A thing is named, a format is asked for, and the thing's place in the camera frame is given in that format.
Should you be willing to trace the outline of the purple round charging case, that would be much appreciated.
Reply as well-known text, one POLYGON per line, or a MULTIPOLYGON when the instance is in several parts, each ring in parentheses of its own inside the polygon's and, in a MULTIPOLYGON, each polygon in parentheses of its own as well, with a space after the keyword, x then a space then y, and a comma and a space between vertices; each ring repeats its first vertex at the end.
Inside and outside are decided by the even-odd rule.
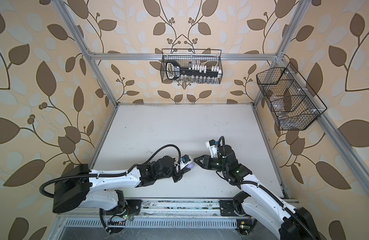
POLYGON ((186 166, 186 168, 187 168, 187 169, 189 169, 189 170, 192 170, 192 169, 194 168, 194 163, 193 163, 193 162, 191 162, 190 164, 188 164, 188 165, 186 166))

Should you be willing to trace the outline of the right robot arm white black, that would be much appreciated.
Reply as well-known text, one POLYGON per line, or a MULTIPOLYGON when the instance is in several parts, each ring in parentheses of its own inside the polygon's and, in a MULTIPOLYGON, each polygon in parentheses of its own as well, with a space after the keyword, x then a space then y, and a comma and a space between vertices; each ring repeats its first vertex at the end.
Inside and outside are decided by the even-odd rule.
POLYGON ((241 190, 233 198, 236 215, 254 217, 279 240, 320 239, 310 212, 285 202, 266 188, 249 168, 238 162, 231 146, 225 144, 224 137, 208 141, 206 147, 210 154, 194 161, 241 190))

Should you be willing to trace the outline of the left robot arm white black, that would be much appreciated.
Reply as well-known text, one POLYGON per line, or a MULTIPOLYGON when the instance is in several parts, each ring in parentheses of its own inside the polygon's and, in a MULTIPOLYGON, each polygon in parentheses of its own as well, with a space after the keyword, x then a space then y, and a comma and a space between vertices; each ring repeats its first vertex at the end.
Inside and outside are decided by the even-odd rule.
POLYGON ((128 170, 98 171, 87 164, 75 167, 59 178, 49 180, 39 187, 39 192, 53 199, 52 211, 66 213, 76 208, 94 208, 112 211, 126 206, 123 188, 141 188, 153 185, 162 179, 175 183, 193 168, 192 158, 182 155, 173 144, 159 148, 154 154, 166 148, 174 148, 178 159, 164 156, 157 161, 149 158, 142 164, 134 164, 128 170))

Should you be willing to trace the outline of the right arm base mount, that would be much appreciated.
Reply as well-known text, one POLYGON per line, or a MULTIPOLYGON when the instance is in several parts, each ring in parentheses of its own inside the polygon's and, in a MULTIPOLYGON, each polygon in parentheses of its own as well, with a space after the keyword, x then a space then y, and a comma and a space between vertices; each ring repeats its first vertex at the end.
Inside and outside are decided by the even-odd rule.
POLYGON ((220 215, 222 217, 247 217, 242 207, 245 199, 250 197, 246 192, 241 191, 230 200, 219 200, 220 215))

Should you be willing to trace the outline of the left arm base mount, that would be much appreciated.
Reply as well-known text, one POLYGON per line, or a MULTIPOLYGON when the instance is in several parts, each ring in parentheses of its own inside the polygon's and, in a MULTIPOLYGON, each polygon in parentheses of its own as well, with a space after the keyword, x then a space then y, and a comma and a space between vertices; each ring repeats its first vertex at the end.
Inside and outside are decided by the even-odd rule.
POLYGON ((115 192, 116 192, 115 196, 117 197, 117 200, 115 201, 116 205, 110 210, 105 211, 106 215, 125 217, 126 215, 133 216, 140 212, 142 200, 140 199, 126 200, 124 198, 123 191, 116 190, 115 192))

